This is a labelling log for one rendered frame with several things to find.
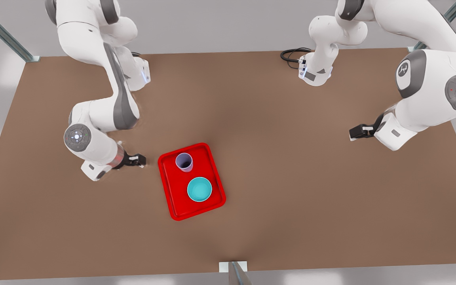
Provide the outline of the lavender cup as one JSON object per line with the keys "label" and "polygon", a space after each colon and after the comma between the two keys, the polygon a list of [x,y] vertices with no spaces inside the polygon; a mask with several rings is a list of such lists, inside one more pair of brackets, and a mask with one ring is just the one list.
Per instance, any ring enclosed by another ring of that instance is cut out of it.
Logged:
{"label": "lavender cup", "polygon": [[175,159],[175,164],[181,171],[189,173],[193,168],[192,156],[188,153],[180,153]]}

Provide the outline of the red rectangular tray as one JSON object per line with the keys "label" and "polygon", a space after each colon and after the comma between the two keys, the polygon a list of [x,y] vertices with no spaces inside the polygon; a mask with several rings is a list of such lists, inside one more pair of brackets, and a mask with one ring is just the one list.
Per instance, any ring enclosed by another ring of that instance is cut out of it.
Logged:
{"label": "red rectangular tray", "polygon": [[158,167],[169,213],[175,221],[225,204],[226,194],[208,144],[201,142],[162,154]]}

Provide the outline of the teal bowl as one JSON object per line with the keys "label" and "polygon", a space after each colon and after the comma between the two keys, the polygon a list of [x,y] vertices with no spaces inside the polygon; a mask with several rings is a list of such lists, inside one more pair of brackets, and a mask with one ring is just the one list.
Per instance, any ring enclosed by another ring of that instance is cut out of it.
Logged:
{"label": "teal bowl", "polygon": [[204,202],[212,194],[213,186],[205,177],[195,177],[187,187],[188,197],[195,202]]}

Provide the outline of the silver frame post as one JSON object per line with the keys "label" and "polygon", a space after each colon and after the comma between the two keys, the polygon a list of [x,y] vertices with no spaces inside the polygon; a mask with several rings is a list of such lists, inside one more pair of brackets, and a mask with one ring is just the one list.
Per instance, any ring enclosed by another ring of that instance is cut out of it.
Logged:
{"label": "silver frame post", "polygon": [[413,0],[406,36],[431,50],[456,52],[456,32],[427,0]]}
{"label": "silver frame post", "polygon": [[38,63],[40,56],[32,55],[16,38],[14,38],[8,31],[0,24],[0,39],[12,49],[18,56],[20,56],[26,63]]}
{"label": "silver frame post", "polygon": [[253,285],[247,276],[247,261],[219,262],[220,273],[228,273],[228,285]]}

